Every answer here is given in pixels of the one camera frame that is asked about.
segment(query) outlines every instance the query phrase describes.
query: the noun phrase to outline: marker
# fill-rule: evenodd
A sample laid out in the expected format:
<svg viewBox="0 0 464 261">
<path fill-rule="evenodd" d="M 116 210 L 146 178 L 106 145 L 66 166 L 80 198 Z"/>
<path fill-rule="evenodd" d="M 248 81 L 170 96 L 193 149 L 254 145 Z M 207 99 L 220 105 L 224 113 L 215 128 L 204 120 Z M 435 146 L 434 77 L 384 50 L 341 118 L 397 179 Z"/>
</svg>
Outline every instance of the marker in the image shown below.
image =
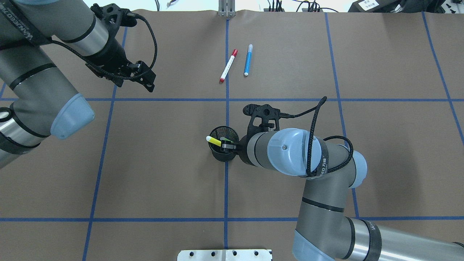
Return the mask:
<svg viewBox="0 0 464 261">
<path fill-rule="evenodd" d="M 217 139 L 215 139 L 215 138 L 213 138 L 211 136 L 207 136 L 206 141 L 209 142 L 209 143 L 212 143 L 212 144 L 214 144 L 216 146 L 219 146 L 219 147 L 221 146 L 221 141 L 217 140 Z"/>
<path fill-rule="evenodd" d="M 232 65 L 233 60 L 235 59 L 235 56 L 237 56 L 237 53 L 238 53 L 238 50 L 234 49 L 229 61 L 227 62 L 226 68 L 222 72 L 221 78 L 219 79 L 220 83 L 223 83 L 224 80 L 226 79 L 226 76 L 227 76 L 227 74 L 229 72 L 229 69 L 231 68 L 231 65 Z"/>
<path fill-rule="evenodd" d="M 246 62 L 245 62 L 245 71 L 243 75 L 248 76 L 250 74 L 250 62 L 251 62 L 251 52 L 253 51 L 253 45 L 248 46 L 248 53 L 246 54 Z"/>
</svg>

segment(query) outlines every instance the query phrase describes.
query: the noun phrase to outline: label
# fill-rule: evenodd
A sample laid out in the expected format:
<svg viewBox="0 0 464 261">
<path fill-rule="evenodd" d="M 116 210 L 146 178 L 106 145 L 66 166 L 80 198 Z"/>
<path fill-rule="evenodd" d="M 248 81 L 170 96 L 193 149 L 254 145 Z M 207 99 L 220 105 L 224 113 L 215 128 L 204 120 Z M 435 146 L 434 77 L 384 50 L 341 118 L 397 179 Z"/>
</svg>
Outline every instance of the label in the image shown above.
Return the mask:
<svg viewBox="0 0 464 261">
<path fill-rule="evenodd" d="M 376 0 L 365 0 L 365 1 L 359 2 L 358 4 L 359 6 L 361 6 L 362 9 L 364 9 L 364 11 L 367 11 L 374 7 L 379 6 L 379 3 L 377 3 Z"/>
</svg>

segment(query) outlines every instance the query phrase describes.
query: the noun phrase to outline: pen cup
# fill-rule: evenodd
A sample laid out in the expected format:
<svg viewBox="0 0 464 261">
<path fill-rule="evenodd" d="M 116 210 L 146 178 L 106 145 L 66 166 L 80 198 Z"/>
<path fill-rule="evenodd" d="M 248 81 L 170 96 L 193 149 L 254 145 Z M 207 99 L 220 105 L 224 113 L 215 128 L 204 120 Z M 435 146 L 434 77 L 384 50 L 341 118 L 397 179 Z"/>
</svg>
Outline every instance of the pen cup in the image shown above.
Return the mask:
<svg viewBox="0 0 464 261">
<path fill-rule="evenodd" d="M 224 137 L 224 138 L 227 138 L 233 141 L 234 143 L 237 143 L 239 141 L 237 132 L 231 127 L 227 127 L 227 126 L 219 126 L 215 128 L 214 130 L 212 130 L 209 135 L 218 140 L 221 139 L 221 137 Z M 211 143 L 208 143 L 208 145 L 209 145 L 209 148 L 211 149 L 213 157 L 219 161 L 228 162 L 228 161 L 231 161 L 235 157 L 235 154 L 232 152 L 222 152 L 220 150 L 220 147 L 213 145 Z"/>
</svg>

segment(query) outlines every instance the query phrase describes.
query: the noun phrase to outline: black band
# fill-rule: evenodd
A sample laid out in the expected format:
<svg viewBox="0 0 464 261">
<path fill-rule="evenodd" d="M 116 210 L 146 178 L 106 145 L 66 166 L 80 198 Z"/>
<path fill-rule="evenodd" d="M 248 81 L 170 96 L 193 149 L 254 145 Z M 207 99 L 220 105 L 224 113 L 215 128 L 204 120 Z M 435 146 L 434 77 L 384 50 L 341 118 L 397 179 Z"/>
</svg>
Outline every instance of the black band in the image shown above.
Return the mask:
<svg viewBox="0 0 464 261">
<path fill-rule="evenodd" d="M 458 244 L 458 245 L 461 246 L 461 247 L 464 247 L 464 244 L 463 244 L 463 243 L 459 243 L 459 242 L 453 242 L 453 243 Z"/>
<path fill-rule="evenodd" d="M 39 138 L 46 138 L 48 137 L 48 135 L 41 135 L 41 134 L 38 134 L 36 133 L 35 131 L 29 129 L 26 125 L 24 125 L 24 123 L 21 122 L 21 120 L 18 118 L 18 116 L 16 115 L 16 113 L 14 113 L 14 109 L 13 109 L 13 105 L 14 103 L 12 103 L 10 105 L 10 110 L 13 112 L 13 119 L 14 121 L 16 122 L 17 125 L 19 125 L 21 128 L 23 128 L 25 131 L 27 131 L 29 134 L 32 134 L 36 137 L 39 137 Z"/>
<path fill-rule="evenodd" d="M 367 250 L 366 258 L 363 261 L 379 261 L 380 253 L 382 252 L 382 235 L 379 227 L 376 224 L 362 220 L 369 230 L 369 250 Z"/>
<path fill-rule="evenodd" d="M 319 138 L 317 138 L 317 140 L 321 145 L 321 160 L 319 162 L 319 166 L 317 166 L 317 169 L 310 173 L 309 176 L 311 177 L 323 176 L 327 174 L 327 171 L 329 170 L 329 150 L 327 149 L 327 145 L 323 140 Z"/>
<path fill-rule="evenodd" d="M 24 73 L 23 75 L 19 76 L 18 78 L 16 78 L 16 80 L 14 80 L 10 84 L 10 89 L 14 91 L 14 88 L 16 88 L 16 86 L 18 86 L 18 84 L 22 83 L 27 78 L 29 78 L 32 75 L 37 74 L 37 73 L 39 73 L 41 71 L 44 71 L 46 69 L 50 69 L 50 68 L 53 68 L 53 67 L 56 67 L 56 65 L 54 63 L 44 64 L 44 65 L 41 65 L 39 67 L 35 67 L 34 69 L 32 69 L 32 70 Z"/>
<path fill-rule="evenodd" d="M 0 13 L 32 45 L 42 46 L 50 43 L 49 38 L 44 36 L 11 0 L 0 0 Z"/>
<path fill-rule="evenodd" d="M 303 197 L 303 199 L 301 201 L 303 201 L 304 203 L 307 203 L 309 205 L 313 205 L 315 207 L 322 208 L 322 209 L 327 209 L 327 210 L 330 210 L 330 211 L 341 212 L 341 213 L 343 213 L 345 211 L 344 208 L 338 208 L 338 207 L 334 207 L 334 206 L 329 206 L 329 205 L 322 204 L 322 203 L 319 203 L 319 202 L 316 202 L 316 201 L 312 201 L 312 200 L 307 199 L 305 197 Z"/>
<path fill-rule="evenodd" d="M 348 259 L 351 254 L 353 253 L 353 250 L 354 250 L 354 242 L 356 242 L 356 232 L 354 230 L 354 224 L 353 224 L 353 221 L 351 221 L 351 218 L 349 217 L 346 217 L 348 219 L 348 222 L 349 222 L 349 226 L 351 227 L 351 244 L 349 246 L 349 250 L 348 250 L 348 253 L 345 257 L 342 258 L 342 260 L 345 260 L 345 259 Z"/>
<path fill-rule="evenodd" d="M 8 153 L 15 155 L 23 155 L 30 152 L 34 148 L 37 148 L 39 145 L 40 143 L 32 147 L 21 145 L 12 140 L 10 137 L 6 137 L 5 135 L 3 135 L 3 133 L 0 132 L 0 149 Z"/>
<path fill-rule="evenodd" d="M 84 38 L 87 37 L 87 35 L 89 35 L 93 29 L 95 28 L 95 24 L 97 24 L 97 18 L 95 17 L 95 15 L 93 16 L 93 22 L 92 22 L 92 25 L 87 29 L 87 31 L 85 31 L 85 33 L 75 39 L 72 39 L 72 40 L 62 40 L 64 43 L 67 43 L 67 44 L 72 44 L 72 43 L 76 43 Z"/>
<path fill-rule="evenodd" d="M 258 137 L 258 139 L 256 139 L 256 142 L 255 142 L 255 146 L 253 147 L 253 153 L 255 155 L 255 159 L 256 161 L 258 162 L 259 166 L 256 166 L 256 167 L 263 167 L 263 165 L 259 162 L 259 159 L 258 159 L 258 156 L 256 155 L 256 145 L 258 144 L 258 140 L 263 136 L 264 134 L 262 134 L 261 136 Z"/>
<path fill-rule="evenodd" d="M 13 118 L 13 112 L 10 110 L 10 108 L 1 107 L 1 108 L 0 108 L 0 112 L 6 112 L 6 113 L 8 113 L 8 115 L 7 115 L 6 117 L 0 118 L 0 123 L 2 123 L 2 122 L 7 122 L 7 121 L 9 121 L 11 118 Z"/>
<path fill-rule="evenodd" d="M 10 49 L 10 48 L 19 47 L 19 46 L 26 46 L 26 45 L 33 46 L 28 40 L 22 39 L 22 40 L 16 41 L 16 42 L 11 43 L 11 44 L 0 46 L 0 51 Z"/>
</svg>

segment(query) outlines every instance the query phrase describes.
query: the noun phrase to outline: black strap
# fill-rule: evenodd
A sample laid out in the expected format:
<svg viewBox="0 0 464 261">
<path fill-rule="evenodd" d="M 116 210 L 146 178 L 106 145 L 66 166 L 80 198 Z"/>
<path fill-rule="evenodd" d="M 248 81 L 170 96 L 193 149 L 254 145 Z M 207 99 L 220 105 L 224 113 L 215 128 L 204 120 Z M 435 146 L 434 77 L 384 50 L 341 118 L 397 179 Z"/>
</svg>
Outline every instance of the black strap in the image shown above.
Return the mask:
<svg viewBox="0 0 464 261">
<path fill-rule="evenodd" d="M 83 35 L 81 35 L 81 36 L 79 36 L 79 37 L 77 37 L 77 38 L 75 38 L 75 39 L 72 39 L 72 40 L 66 40 L 66 41 L 63 40 L 63 42 L 64 42 L 64 43 L 67 43 L 67 44 L 77 43 L 78 41 L 80 41 L 80 40 L 86 38 L 86 37 L 93 31 L 93 29 L 95 28 L 95 25 L 96 25 L 96 24 L 97 24 L 97 18 L 96 18 L 95 15 L 94 15 L 94 16 L 93 16 L 92 25 L 87 29 L 87 31 L 86 31 Z"/>
<path fill-rule="evenodd" d="M 56 67 L 56 65 L 54 63 L 49 63 L 49 64 L 44 64 L 44 65 L 41 65 L 39 67 L 35 67 L 34 69 L 24 73 L 23 75 L 19 76 L 18 78 L 16 78 L 11 84 L 10 84 L 10 89 L 14 91 L 14 88 L 16 88 L 16 86 L 18 86 L 18 84 L 22 83 L 24 80 L 26 80 L 27 78 L 31 77 L 32 75 L 34 74 L 37 74 L 41 71 L 44 71 L 46 69 L 50 69 L 50 68 L 53 68 L 53 67 Z"/>
<path fill-rule="evenodd" d="M 319 165 L 317 168 L 312 171 L 311 173 L 306 174 L 305 176 L 300 177 L 320 177 L 327 174 L 329 170 L 329 150 L 327 149 L 327 145 L 325 144 L 324 140 L 319 139 L 316 137 L 321 145 L 321 160 L 319 161 Z"/>
<path fill-rule="evenodd" d="M 356 242 L 356 231 L 354 230 L 353 221 L 349 217 L 346 217 L 346 218 L 348 219 L 349 226 L 351 228 L 351 243 L 350 243 L 347 255 L 343 257 L 342 260 L 348 259 L 351 256 L 354 250 L 354 243 Z"/>
<path fill-rule="evenodd" d="M 453 242 L 453 243 L 458 244 L 458 245 L 461 246 L 461 247 L 464 247 L 464 244 L 463 244 L 463 243 L 459 243 L 459 242 Z"/>
<path fill-rule="evenodd" d="M 36 137 L 39 137 L 39 138 L 46 138 L 48 137 L 49 135 L 41 135 L 41 134 L 38 134 L 36 133 L 35 131 L 29 129 L 26 125 L 24 125 L 24 123 L 21 122 L 21 120 L 18 118 L 18 116 L 16 115 L 16 113 L 14 112 L 14 103 L 12 103 L 10 105 L 10 110 L 13 112 L 13 119 L 14 121 L 16 122 L 17 125 L 19 125 L 21 128 L 23 128 L 26 132 L 28 132 L 29 134 L 32 134 Z"/>
<path fill-rule="evenodd" d="M 309 204 L 309 205 L 313 205 L 315 207 L 318 207 L 318 208 L 322 208 L 322 209 L 327 209 L 327 210 L 330 210 L 330 211 L 335 211 L 335 212 L 345 212 L 345 209 L 344 208 L 339 208 L 339 207 L 334 207 L 334 206 L 330 206 L 330 205 L 326 205 L 326 204 L 323 204 L 323 203 L 319 203 L 317 201 L 314 201 L 314 200 L 310 200 L 308 198 L 305 198 L 303 197 L 301 199 L 301 201 L 303 201 L 304 203 L 306 204 Z"/>
<path fill-rule="evenodd" d="M 32 147 L 21 145 L 12 140 L 10 137 L 6 137 L 5 135 L 3 135 L 3 133 L 0 132 L 0 149 L 8 153 L 15 155 L 23 155 L 30 152 L 34 148 L 37 148 L 39 145 L 40 143 Z"/>
<path fill-rule="evenodd" d="M 367 250 L 366 258 L 363 261 L 379 261 L 380 253 L 382 252 L 382 235 L 380 234 L 379 227 L 376 224 L 363 221 L 369 230 L 369 250 Z"/>
<path fill-rule="evenodd" d="M 50 39 L 44 36 L 11 0 L 0 0 L 0 13 L 33 46 L 50 43 Z"/>
</svg>

